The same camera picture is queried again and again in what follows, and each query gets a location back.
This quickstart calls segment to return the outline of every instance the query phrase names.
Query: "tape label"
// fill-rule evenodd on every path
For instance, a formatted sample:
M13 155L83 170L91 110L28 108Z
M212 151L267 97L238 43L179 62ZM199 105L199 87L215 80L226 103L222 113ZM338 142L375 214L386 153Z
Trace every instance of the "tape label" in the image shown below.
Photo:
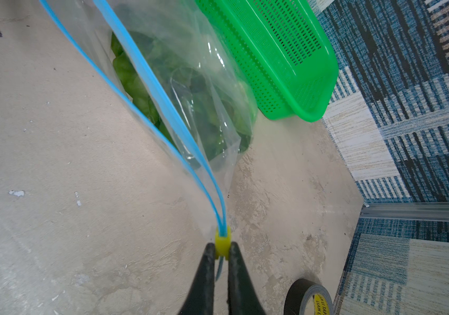
M314 295L314 315L329 315L328 303L321 294Z

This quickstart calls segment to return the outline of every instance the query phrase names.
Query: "tape roll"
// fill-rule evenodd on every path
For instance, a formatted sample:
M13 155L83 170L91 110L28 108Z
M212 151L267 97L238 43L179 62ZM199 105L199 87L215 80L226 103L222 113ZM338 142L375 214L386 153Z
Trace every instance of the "tape roll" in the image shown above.
M298 279L290 287L284 302L284 315L312 314L307 309L310 299L314 300L314 315L334 315L333 303L328 291L320 284L307 279Z

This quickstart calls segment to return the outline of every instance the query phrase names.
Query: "plastic zipper bag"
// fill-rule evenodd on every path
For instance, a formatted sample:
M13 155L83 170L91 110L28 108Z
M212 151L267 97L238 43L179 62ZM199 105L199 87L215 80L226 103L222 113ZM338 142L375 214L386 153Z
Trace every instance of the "plastic zipper bag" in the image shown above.
M193 0L41 0L206 200L187 188L202 234L227 236L234 167L257 106L239 67Z

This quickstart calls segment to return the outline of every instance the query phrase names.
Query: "patterned rug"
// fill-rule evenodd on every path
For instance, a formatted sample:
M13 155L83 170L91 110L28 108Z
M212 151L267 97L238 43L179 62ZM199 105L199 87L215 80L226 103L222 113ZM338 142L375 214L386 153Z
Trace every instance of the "patterned rug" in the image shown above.
M449 202L449 0L308 0L340 74L323 117L367 203Z
M334 305L340 315L449 314L449 222L360 218Z

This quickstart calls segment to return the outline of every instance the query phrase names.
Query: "blue zipper seal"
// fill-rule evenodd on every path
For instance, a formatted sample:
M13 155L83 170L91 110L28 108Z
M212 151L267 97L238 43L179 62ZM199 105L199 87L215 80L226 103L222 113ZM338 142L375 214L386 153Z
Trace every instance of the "blue zipper seal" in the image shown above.
M219 201L221 204L222 209L222 220L219 217L219 214L217 213L216 206L214 204L214 201L210 197L210 194L208 193L205 186L203 186L202 181L200 178L196 175L195 171L189 166L187 161L183 159L183 157L180 155L180 153L177 151L177 149L165 138L165 136L140 112L140 110L132 104L132 102L126 97L126 95L121 92L116 85L105 75L105 73L102 72L102 70L96 66L96 64L91 60L88 55L82 50L81 47L77 44L77 42L72 38L72 36L69 34L69 32L65 29L63 24L60 22L54 11L51 9L49 4L46 0L40 0L40 3L44 7L44 9L48 12L49 16L53 20L53 22L58 26L58 28L62 31L62 33L67 37L67 39L76 47L76 49L82 54L82 56L93 66L95 71L100 74L100 76L107 82L108 85L111 86L114 92L118 94L121 99L126 102L129 109L132 110L142 121L142 123L145 123L145 125L148 126L148 128L158 137L161 139L162 142L167 145L169 150L172 154L177 156L177 159L181 161L183 164L183 167L192 175L193 179L197 182L198 187L204 192L206 197L208 198L212 209L214 211L214 214L216 216L218 230L219 230L219 236L226 237L228 236L228 229L226 227L226 207L224 204L224 198L222 196L221 189L217 185L217 181L215 180L214 175L212 174L212 170L210 169L210 166L207 163L207 160L203 156L202 152L200 151L200 148L197 146L195 140L191 136L189 130L185 126L184 122L182 121L181 117L177 113L176 109L173 107L170 98L166 94L166 92L163 90L162 86L160 85L158 79L152 72L152 69L147 64L146 60L142 56L142 54L139 51L139 48L131 38L130 34L124 27L124 25L120 22L119 18L116 16L110 5L105 0L94 0L95 5L99 9L99 11L102 13L104 19L108 22L109 26L112 28L114 33L116 34L118 40L123 45L123 48L125 51L130 52L131 54L128 54L130 58L132 59L132 64L137 70L139 76L141 78L147 78L148 80L145 80L145 85L147 89L151 92L152 98L156 100L158 105L160 106L160 109L167 119L170 126L173 128L175 133L179 136L181 141L184 143L184 145L189 148L190 152L195 155L195 158L200 163L202 167L207 171L209 174L210 179L212 180L212 183L214 184L214 187L216 189L216 192L219 196Z

